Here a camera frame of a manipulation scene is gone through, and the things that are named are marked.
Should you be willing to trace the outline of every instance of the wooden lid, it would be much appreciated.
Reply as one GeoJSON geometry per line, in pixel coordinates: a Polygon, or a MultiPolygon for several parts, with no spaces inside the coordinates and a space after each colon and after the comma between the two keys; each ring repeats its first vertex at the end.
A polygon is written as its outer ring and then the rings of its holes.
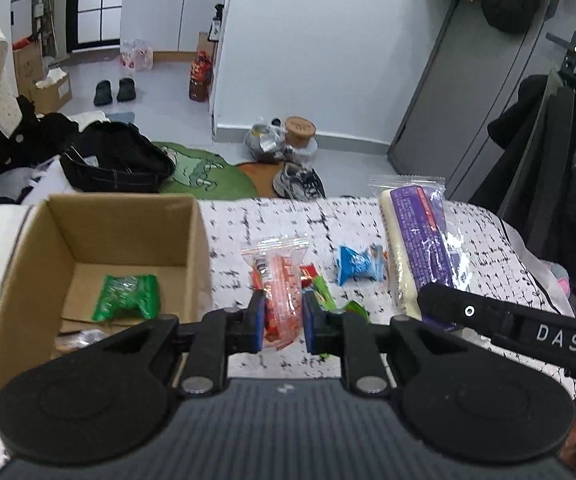
{"type": "Polygon", "coordinates": [[[288,117],[284,125],[286,126],[286,141],[296,148],[308,146],[308,141],[317,131],[314,124],[302,117],[288,117]]]}

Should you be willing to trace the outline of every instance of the cardboard box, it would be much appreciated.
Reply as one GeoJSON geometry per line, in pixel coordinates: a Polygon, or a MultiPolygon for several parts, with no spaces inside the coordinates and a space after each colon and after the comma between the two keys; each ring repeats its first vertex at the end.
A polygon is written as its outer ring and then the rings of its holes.
{"type": "Polygon", "coordinates": [[[199,42],[197,43],[197,52],[204,51],[206,54],[208,54],[210,61],[214,62],[214,53],[216,49],[217,43],[214,41],[208,41],[208,33],[200,32],[199,42]]]}
{"type": "Polygon", "coordinates": [[[66,77],[46,88],[37,88],[33,84],[30,95],[31,101],[34,103],[34,113],[50,114],[56,112],[72,99],[70,76],[66,74],[66,77]]]}
{"type": "MultiPolygon", "coordinates": [[[[0,389],[48,362],[62,330],[96,326],[90,319],[107,274],[156,275],[161,313],[198,321],[211,294],[197,200],[85,193],[51,196],[37,206],[0,293],[0,389]]],[[[110,332],[140,321],[119,320],[110,332]]]]}
{"type": "Polygon", "coordinates": [[[17,79],[19,95],[32,99],[30,92],[34,88],[34,83],[44,78],[41,45],[31,43],[19,50],[13,50],[12,59],[15,65],[15,78],[17,79]]]}

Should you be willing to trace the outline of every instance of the door handle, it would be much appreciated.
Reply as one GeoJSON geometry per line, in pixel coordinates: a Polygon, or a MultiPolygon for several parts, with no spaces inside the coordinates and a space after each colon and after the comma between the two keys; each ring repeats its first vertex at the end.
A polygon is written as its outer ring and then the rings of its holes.
{"type": "Polygon", "coordinates": [[[557,7],[559,7],[559,0],[550,0],[548,2],[548,7],[546,7],[546,14],[544,14],[543,21],[547,22],[549,19],[555,17],[557,12],[557,7]]]}
{"type": "Polygon", "coordinates": [[[566,41],[549,32],[546,32],[546,39],[566,49],[566,57],[561,64],[560,72],[572,74],[576,66],[576,31],[572,33],[572,39],[570,41],[566,41]]]}

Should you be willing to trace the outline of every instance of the red snack package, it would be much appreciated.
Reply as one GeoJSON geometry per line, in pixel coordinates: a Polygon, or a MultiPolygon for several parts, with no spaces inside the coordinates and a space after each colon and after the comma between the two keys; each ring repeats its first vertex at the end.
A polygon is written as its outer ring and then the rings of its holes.
{"type": "Polygon", "coordinates": [[[302,288],[298,263],[308,248],[304,238],[272,238],[244,248],[252,282],[266,294],[266,346],[281,349],[302,328],[302,288]]]}
{"type": "Polygon", "coordinates": [[[312,285],[312,279],[319,274],[313,264],[302,265],[299,267],[300,275],[302,277],[302,288],[312,285]]]}

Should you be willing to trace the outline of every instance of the red object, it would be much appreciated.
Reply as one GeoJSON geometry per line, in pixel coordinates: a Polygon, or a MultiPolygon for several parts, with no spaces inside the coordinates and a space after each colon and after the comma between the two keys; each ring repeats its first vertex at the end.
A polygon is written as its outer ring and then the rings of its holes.
{"type": "Polygon", "coordinates": [[[12,50],[20,50],[25,46],[30,45],[31,43],[32,42],[28,40],[28,38],[22,38],[21,40],[15,41],[15,43],[12,44],[12,50]]]}
{"type": "Polygon", "coordinates": [[[206,101],[212,81],[212,61],[205,52],[198,52],[190,66],[188,97],[193,101],[206,101]]]}
{"type": "Polygon", "coordinates": [[[313,264],[302,265],[299,267],[302,276],[302,288],[312,285],[312,279],[319,275],[313,264]]]}
{"type": "Polygon", "coordinates": [[[293,269],[291,259],[279,254],[257,258],[252,269],[253,288],[266,294],[264,338],[278,350],[293,342],[302,327],[302,290],[293,269]]]}

